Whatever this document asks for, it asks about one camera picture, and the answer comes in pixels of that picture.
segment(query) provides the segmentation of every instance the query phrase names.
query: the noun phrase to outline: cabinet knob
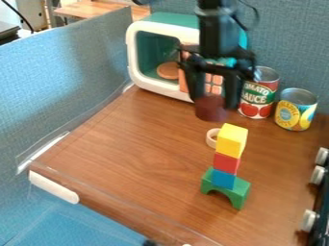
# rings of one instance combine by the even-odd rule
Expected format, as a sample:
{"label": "cabinet knob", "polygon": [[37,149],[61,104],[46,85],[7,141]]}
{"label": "cabinet knob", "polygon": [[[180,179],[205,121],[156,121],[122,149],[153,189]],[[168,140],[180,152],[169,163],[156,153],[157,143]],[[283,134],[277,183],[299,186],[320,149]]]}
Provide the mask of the cabinet knob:
{"label": "cabinet knob", "polygon": [[329,150],[326,148],[319,148],[317,155],[316,155],[316,164],[317,165],[324,165],[325,161],[328,158]]}
{"label": "cabinet knob", "polygon": [[323,166],[317,165],[311,176],[310,183],[315,184],[315,185],[320,185],[323,180],[325,172],[326,172],[326,169]]}
{"label": "cabinet knob", "polygon": [[306,209],[303,215],[303,221],[300,230],[309,233],[316,222],[316,212]]}

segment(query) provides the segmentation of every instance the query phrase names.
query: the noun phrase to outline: tomato sauce can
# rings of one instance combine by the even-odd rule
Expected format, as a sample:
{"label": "tomato sauce can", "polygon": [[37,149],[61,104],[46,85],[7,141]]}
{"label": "tomato sauce can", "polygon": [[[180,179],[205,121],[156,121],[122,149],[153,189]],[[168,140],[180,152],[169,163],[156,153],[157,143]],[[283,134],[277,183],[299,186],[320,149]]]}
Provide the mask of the tomato sauce can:
{"label": "tomato sauce can", "polygon": [[311,126],[317,97],[302,88],[286,88],[281,92],[275,111],[275,123],[291,131],[305,131]]}
{"label": "tomato sauce can", "polygon": [[259,81],[246,81],[241,92],[239,113],[253,119],[264,119],[270,116],[279,87],[279,74],[272,68],[257,66]]}

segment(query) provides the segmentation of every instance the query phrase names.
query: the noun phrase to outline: red block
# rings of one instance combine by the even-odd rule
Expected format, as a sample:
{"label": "red block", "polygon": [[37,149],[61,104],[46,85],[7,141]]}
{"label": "red block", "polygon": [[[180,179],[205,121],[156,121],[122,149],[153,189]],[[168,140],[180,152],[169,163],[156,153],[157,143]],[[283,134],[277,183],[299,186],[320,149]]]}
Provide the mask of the red block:
{"label": "red block", "polygon": [[215,153],[214,169],[237,175],[240,159],[232,158],[220,153]]}

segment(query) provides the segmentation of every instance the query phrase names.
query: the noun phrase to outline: block tower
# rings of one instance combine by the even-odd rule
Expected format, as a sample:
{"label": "block tower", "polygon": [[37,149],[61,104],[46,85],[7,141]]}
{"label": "block tower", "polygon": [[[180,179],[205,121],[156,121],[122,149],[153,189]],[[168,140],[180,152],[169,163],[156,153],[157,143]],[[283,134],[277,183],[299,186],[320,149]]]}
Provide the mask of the block tower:
{"label": "block tower", "polygon": [[202,177],[201,192],[226,195],[235,209],[242,209],[251,184],[237,177],[248,130],[225,123],[217,136],[214,166]]}

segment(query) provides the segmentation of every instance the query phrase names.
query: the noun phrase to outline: yellow can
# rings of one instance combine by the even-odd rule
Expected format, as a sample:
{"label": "yellow can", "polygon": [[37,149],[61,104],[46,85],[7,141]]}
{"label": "yellow can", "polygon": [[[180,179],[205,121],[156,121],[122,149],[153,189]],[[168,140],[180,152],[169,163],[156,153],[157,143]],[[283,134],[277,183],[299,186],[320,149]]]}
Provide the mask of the yellow can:
{"label": "yellow can", "polygon": [[275,123],[291,131],[309,129],[317,107],[316,96],[302,88],[286,88],[275,111]]}

